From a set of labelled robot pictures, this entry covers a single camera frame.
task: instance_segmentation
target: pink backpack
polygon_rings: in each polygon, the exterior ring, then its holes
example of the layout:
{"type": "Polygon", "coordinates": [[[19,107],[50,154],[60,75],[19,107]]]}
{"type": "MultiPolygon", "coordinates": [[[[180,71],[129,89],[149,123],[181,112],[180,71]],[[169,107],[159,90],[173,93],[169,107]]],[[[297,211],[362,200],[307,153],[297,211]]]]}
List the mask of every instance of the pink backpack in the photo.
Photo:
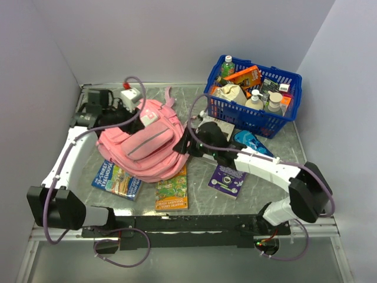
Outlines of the pink backpack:
{"type": "Polygon", "coordinates": [[[165,105],[157,100],[147,100],[140,119],[154,122],[143,130],[130,135],[118,127],[106,129],[97,142],[98,151],[104,159],[147,183],[170,179],[182,169],[189,157],[173,151],[184,128],[171,108],[174,99],[170,98],[169,90],[170,87],[166,88],[165,105]]]}

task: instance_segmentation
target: gray tabletop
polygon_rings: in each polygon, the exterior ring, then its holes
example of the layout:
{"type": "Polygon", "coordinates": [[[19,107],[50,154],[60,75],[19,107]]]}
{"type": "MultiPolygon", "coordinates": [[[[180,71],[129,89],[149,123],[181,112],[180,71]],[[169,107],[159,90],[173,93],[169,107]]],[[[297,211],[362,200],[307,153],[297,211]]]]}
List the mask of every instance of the gray tabletop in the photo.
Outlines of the gray tabletop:
{"type": "MultiPolygon", "coordinates": [[[[122,88],[111,88],[118,97],[122,88]]],[[[176,98],[173,109],[182,122],[187,120],[188,107],[195,96],[203,93],[202,87],[173,87],[171,96],[176,98]]],[[[164,101],[164,88],[147,88],[147,97],[164,101]]],[[[203,98],[194,108],[194,114],[206,106],[203,98]]],[[[293,123],[287,123],[271,140],[264,137],[258,139],[282,160],[304,163],[302,149],[293,123]]],[[[154,210],[155,183],[144,183],[135,202],[105,192],[91,186],[92,180],[102,165],[104,159],[93,149],[85,165],[75,194],[87,205],[107,206],[114,208],[116,215],[165,215],[166,212],[154,210]]],[[[208,187],[208,182],[215,170],[212,164],[203,163],[196,158],[190,158],[187,163],[188,209],[169,212],[171,215],[226,215],[257,213],[267,202],[281,200],[287,194],[276,185],[247,175],[238,198],[226,196],[208,187]]]]}

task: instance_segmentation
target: plastic basket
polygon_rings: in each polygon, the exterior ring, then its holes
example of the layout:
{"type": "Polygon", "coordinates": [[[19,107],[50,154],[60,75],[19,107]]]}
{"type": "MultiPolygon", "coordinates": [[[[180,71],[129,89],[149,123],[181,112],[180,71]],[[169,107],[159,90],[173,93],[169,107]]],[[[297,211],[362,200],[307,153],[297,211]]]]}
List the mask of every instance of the plastic basket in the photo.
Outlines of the plastic basket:
{"type": "MultiPolygon", "coordinates": [[[[204,90],[205,93],[210,93],[214,86],[220,86],[215,82],[215,78],[221,73],[221,65],[225,61],[225,55],[222,55],[217,64],[213,67],[210,76],[208,77],[207,86],[204,90]]],[[[253,64],[250,60],[241,60],[233,57],[235,72],[244,70],[253,64]]],[[[234,124],[237,129],[248,130],[254,134],[272,139],[277,132],[284,127],[284,125],[293,121],[296,118],[297,110],[301,102],[301,83],[302,77],[299,74],[280,70],[276,67],[264,67],[257,65],[259,70],[262,71],[262,81],[265,77],[270,80],[280,83],[289,84],[292,95],[292,100],[286,110],[284,117],[280,115],[266,113],[264,110],[254,110],[245,106],[238,105],[234,101],[227,101],[218,97],[210,96],[208,98],[208,113],[210,116],[217,119],[234,124]]],[[[248,91],[258,88],[256,85],[248,91]]]]}

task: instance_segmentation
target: gray wall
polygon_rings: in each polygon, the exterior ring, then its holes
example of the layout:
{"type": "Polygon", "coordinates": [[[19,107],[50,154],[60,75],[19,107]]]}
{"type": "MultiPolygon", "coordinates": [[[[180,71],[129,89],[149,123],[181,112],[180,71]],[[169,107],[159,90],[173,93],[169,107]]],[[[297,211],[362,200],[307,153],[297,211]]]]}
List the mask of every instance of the gray wall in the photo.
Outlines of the gray wall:
{"type": "Polygon", "coordinates": [[[33,223],[27,190],[54,164],[79,88],[31,1],[0,1],[0,38],[0,281],[14,282],[33,223]]]}
{"type": "Polygon", "coordinates": [[[298,72],[297,124],[335,195],[356,282],[377,282],[377,2],[337,0],[298,72]]]}
{"type": "Polygon", "coordinates": [[[79,83],[203,83],[222,54],[296,71],[334,0],[33,0],[79,83]]]}

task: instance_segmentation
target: purple cable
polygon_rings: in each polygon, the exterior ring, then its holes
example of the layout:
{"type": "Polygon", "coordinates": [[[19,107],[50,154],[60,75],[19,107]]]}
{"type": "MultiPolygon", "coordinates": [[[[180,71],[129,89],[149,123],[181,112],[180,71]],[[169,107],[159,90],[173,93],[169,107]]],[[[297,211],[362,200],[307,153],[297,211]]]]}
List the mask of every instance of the purple cable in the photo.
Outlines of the purple cable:
{"type": "Polygon", "coordinates": [[[115,261],[112,261],[102,255],[100,255],[97,251],[96,251],[96,247],[97,245],[99,245],[100,243],[104,243],[104,242],[109,242],[109,243],[118,243],[118,241],[116,240],[109,240],[109,239],[103,239],[103,240],[100,240],[98,241],[97,243],[94,244],[93,246],[93,250],[94,250],[94,253],[95,253],[95,256],[99,257],[100,259],[104,260],[104,261],[107,261],[111,264],[114,264],[118,267],[124,267],[124,268],[131,268],[131,267],[135,267],[135,266],[138,266],[140,264],[142,264],[146,259],[147,257],[149,256],[149,253],[151,252],[151,242],[149,240],[149,237],[148,235],[140,230],[140,229],[137,229],[137,228],[120,228],[120,229],[115,229],[115,230],[102,230],[102,229],[99,229],[97,227],[94,228],[95,230],[99,231],[99,232],[110,232],[110,233],[114,233],[114,232],[121,232],[121,231],[136,231],[136,232],[139,232],[141,233],[147,240],[147,243],[148,243],[148,248],[147,248],[147,252],[145,253],[144,257],[136,264],[131,264],[131,265],[126,265],[126,264],[119,264],[118,262],[115,262],[115,261]]]}
{"type": "MultiPolygon", "coordinates": [[[[202,97],[207,97],[207,94],[201,94],[199,96],[197,96],[194,100],[194,102],[192,103],[191,107],[190,107],[190,110],[188,111],[188,116],[191,117],[193,115],[193,108],[195,106],[195,104],[197,103],[197,101],[199,99],[201,99],[202,97]]],[[[199,143],[199,144],[202,144],[203,146],[205,146],[206,148],[208,149],[212,149],[212,150],[219,150],[219,151],[223,151],[223,152],[236,152],[236,153],[241,153],[241,154],[245,154],[245,155],[248,155],[248,156],[251,156],[252,154],[251,153],[248,153],[248,152],[243,152],[241,150],[238,150],[238,149],[229,149],[227,147],[217,147],[217,146],[211,146],[209,144],[206,144],[204,142],[202,142],[201,140],[199,140],[197,138],[197,136],[195,135],[193,129],[191,128],[191,119],[188,119],[187,120],[187,127],[188,127],[188,131],[190,132],[191,136],[193,137],[193,139],[199,143]]],[[[255,157],[258,157],[260,159],[264,159],[264,160],[268,160],[268,161],[273,161],[272,158],[269,158],[267,156],[260,156],[260,155],[254,155],[255,157]]],[[[321,187],[321,189],[325,192],[326,196],[329,198],[330,200],[330,203],[331,203],[331,211],[327,214],[324,214],[324,215],[320,215],[320,217],[331,217],[333,214],[334,214],[334,211],[335,211],[335,202],[334,202],[334,198],[332,197],[330,191],[328,190],[328,188],[326,187],[326,185],[322,182],[322,180],[313,172],[311,171],[309,168],[305,167],[304,165],[302,164],[299,164],[299,163],[295,163],[295,162],[284,162],[284,161],[280,161],[280,164],[283,164],[283,165],[287,165],[287,166],[295,166],[295,167],[298,167],[302,170],[305,170],[308,172],[308,174],[310,174],[319,184],[319,186],[321,187]]]]}
{"type": "MultiPolygon", "coordinates": [[[[142,104],[142,106],[141,106],[141,108],[140,108],[140,111],[138,111],[138,112],[136,113],[136,115],[134,115],[132,118],[130,118],[129,120],[127,120],[127,121],[125,121],[125,122],[122,122],[122,123],[119,123],[119,124],[115,124],[115,125],[110,125],[110,126],[102,126],[102,127],[92,128],[92,129],[90,129],[90,130],[87,130],[87,131],[85,131],[85,132],[79,134],[77,137],[75,137],[74,142],[77,142],[77,141],[78,141],[79,139],[81,139],[83,136],[85,136],[86,134],[91,133],[91,132],[93,132],[93,131],[99,131],[99,130],[105,130],[105,129],[110,129],[110,128],[114,128],[114,127],[122,127],[122,126],[125,126],[125,125],[127,125],[127,124],[130,124],[130,123],[131,123],[132,121],[134,121],[138,116],[140,116],[140,113],[144,110],[144,107],[145,107],[145,104],[146,104],[146,101],[147,101],[147,92],[145,91],[145,87],[144,87],[143,83],[141,82],[141,80],[140,80],[139,78],[137,78],[137,77],[133,77],[133,76],[130,76],[130,77],[125,78],[124,81],[127,82],[129,79],[134,79],[134,80],[136,80],[136,81],[140,84],[140,87],[141,87],[141,93],[142,93],[143,98],[144,98],[144,100],[143,100],[143,104],[142,104]]],[[[60,164],[59,164],[59,166],[58,166],[58,169],[57,169],[55,175],[59,175],[59,174],[61,173],[61,171],[62,171],[62,169],[63,169],[63,166],[64,166],[64,163],[65,163],[65,161],[67,160],[67,157],[68,157],[68,155],[70,154],[71,149],[72,149],[73,147],[74,147],[74,144],[73,144],[73,143],[71,143],[71,144],[67,147],[67,149],[66,149],[66,151],[65,151],[65,153],[64,153],[64,155],[63,155],[63,157],[62,157],[62,159],[61,159],[61,161],[60,161],[60,164]]],[[[50,237],[50,235],[49,235],[49,232],[48,232],[48,224],[47,224],[47,219],[48,219],[48,205],[49,205],[49,202],[50,202],[50,200],[51,200],[52,191],[55,189],[57,183],[58,183],[58,179],[55,177],[54,180],[53,180],[52,183],[51,183],[50,188],[48,189],[47,196],[46,196],[46,201],[45,201],[45,205],[44,205],[44,208],[43,208],[43,230],[44,230],[44,234],[45,234],[45,236],[46,236],[47,241],[48,241],[51,245],[56,245],[56,244],[58,244],[58,243],[61,241],[61,239],[65,236],[65,234],[69,231],[69,230],[65,230],[65,231],[63,232],[63,234],[62,234],[62,235],[61,235],[56,241],[54,241],[54,240],[51,239],[51,237],[50,237]]]]}
{"type": "Polygon", "coordinates": [[[301,225],[301,227],[302,227],[302,229],[304,230],[304,233],[305,233],[305,239],[306,239],[305,249],[301,252],[301,254],[296,255],[293,258],[279,258],[277,256],[266,255],[265,253],[262,253],[260,255],[263,255],[265,258],[274,259],[275,261],[295,261],[297,259],[302,258],[307,253],[307,250],[309,249],[309,233],[307,232],[306,227],[304,226],[303,223],[301,223],[300,220],[294,219],[294,221],[296,221],[298,224],[301,225]]]}

